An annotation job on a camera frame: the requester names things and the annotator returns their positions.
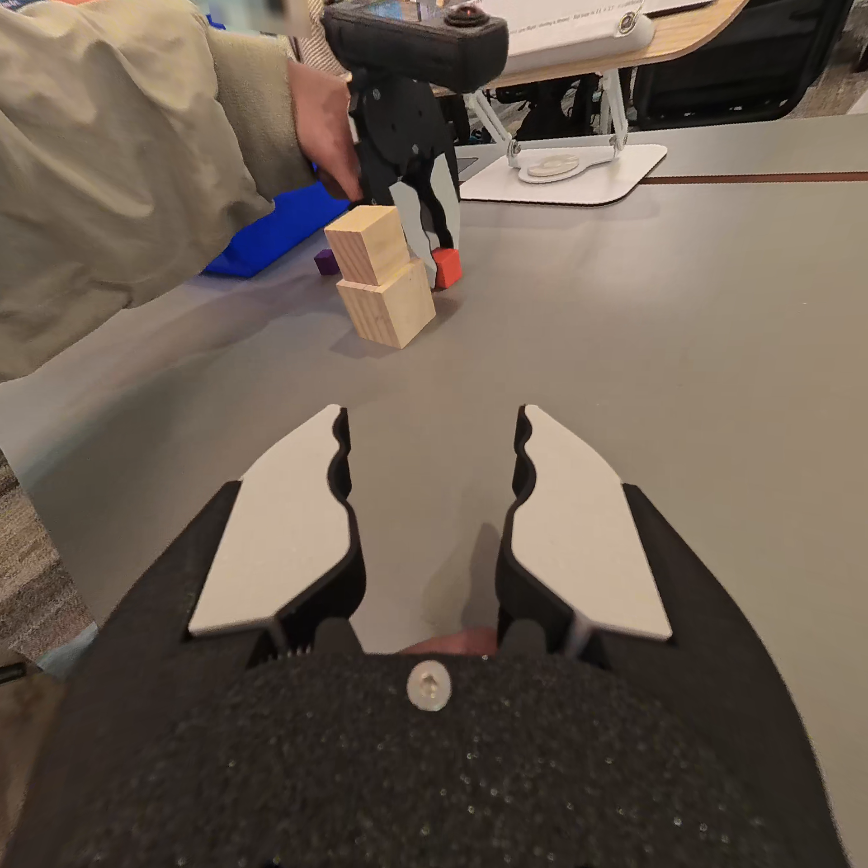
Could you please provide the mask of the large wooden cube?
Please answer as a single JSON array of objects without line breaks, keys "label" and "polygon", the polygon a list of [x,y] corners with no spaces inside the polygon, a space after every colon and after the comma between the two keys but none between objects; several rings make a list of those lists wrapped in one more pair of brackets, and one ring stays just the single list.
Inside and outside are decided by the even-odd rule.
[{"label": "large wooden cube", "polygon": [[341,279],[337,288],[357,334],[403,349],[436,317],[424,263],[411,259],[382,285]]}]

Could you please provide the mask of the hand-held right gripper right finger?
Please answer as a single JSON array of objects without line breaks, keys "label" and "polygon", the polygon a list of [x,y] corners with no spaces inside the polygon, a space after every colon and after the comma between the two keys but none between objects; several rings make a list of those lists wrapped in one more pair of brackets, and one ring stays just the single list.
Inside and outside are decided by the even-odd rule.
[{"label": "hand-held right gripper right finger", "polygon": [[495,566],[497,641],[532,621],[547,644],[598,633],[666,642],[672,626],[621,477],[541,407],[515,423],[514,500]]}]

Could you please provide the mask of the blue plastic bin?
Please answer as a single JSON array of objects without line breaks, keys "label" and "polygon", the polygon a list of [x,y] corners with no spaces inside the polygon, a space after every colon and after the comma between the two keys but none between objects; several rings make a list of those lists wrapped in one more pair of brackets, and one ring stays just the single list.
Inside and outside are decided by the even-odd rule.
[{"label": "blue plastic bin", "polygon": [[274,210],[235,233],[225,250],[202,273],[254,277],[340,217],[350,204],[332,197],[321,182],[281,193],[274,200]]}]

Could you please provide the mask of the medium wooden cube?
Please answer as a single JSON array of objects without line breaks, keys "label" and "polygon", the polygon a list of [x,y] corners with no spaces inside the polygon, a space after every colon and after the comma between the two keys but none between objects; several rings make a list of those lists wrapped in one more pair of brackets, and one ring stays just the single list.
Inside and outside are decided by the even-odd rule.
[{"label": "medium wooden cube", "polygon": [[410,262],[395,206],[359,205],[324,228],[345,280],[381,286]]}]

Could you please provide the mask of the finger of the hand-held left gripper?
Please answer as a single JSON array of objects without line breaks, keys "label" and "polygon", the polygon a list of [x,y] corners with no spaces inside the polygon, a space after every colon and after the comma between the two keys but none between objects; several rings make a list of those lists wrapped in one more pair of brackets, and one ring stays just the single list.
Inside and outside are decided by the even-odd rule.
[{"label": "finger of the hand-held left gripper", "polygon": [[429,287],[435,291],[438,267],[432,250],[439,246],[439,237],[430,208],[421,194],[403,179],[391,184],[389,192],[398,211],[410,255],[422,262]]},{"label": "finger of the hand-held left gripper", "polygon": [[425,154],[424,260],[433,261],[438,248],[460,247],[460,197],[446,153]]}]

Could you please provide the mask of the person's left hand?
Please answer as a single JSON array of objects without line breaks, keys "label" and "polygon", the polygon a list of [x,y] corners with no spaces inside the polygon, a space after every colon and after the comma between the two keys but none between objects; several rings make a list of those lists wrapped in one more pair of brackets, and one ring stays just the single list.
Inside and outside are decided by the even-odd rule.
[{"label": "person's left hand", "polygon": [[346,81],[305,64],[288,64],[298,146],[314,174],[333,198],[363,199],[359,160],[348,115],[350,94]]}]

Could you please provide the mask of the white folding stand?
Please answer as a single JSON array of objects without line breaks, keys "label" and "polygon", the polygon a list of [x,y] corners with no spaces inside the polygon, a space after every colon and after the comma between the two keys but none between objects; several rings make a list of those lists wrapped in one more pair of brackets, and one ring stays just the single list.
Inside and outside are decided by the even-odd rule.
[{"label": "white folding stand", "polygon": [[655,23],[644,2],[474,2],[504,19],[509,48],[506,74],[537,72],[546,66],[604,61],[599,71],[607,143],[532,147],[508,134],[482,90],[464,96],[467,109],[502,147],[505,155],[461,185],[470,201],[600,206],[621,201],[667,156],[659,144],[628,144],[623,89],[613,58],[645,49]]}]

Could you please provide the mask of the black office chair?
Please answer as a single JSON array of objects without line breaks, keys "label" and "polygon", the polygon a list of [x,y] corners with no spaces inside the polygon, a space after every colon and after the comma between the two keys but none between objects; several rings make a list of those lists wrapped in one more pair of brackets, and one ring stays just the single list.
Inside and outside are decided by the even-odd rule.
[{"label": "black office chair", "polygon": [[637,68],[632,128],[773,121],[820,76],[852,1],[748,2],[699,49]]}]

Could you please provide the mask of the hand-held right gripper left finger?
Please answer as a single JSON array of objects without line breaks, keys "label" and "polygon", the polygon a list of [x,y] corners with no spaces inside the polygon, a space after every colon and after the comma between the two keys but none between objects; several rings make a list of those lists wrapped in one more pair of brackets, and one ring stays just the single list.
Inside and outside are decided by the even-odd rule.
[{"label": "hand-held right gripper left finger", "polygon": [[349,504],[351,448],[347,409],[328,405],[248,468],[190,635],[260,629],[277,642],[311,642],[323,620],[358,609],[366,574]]}]

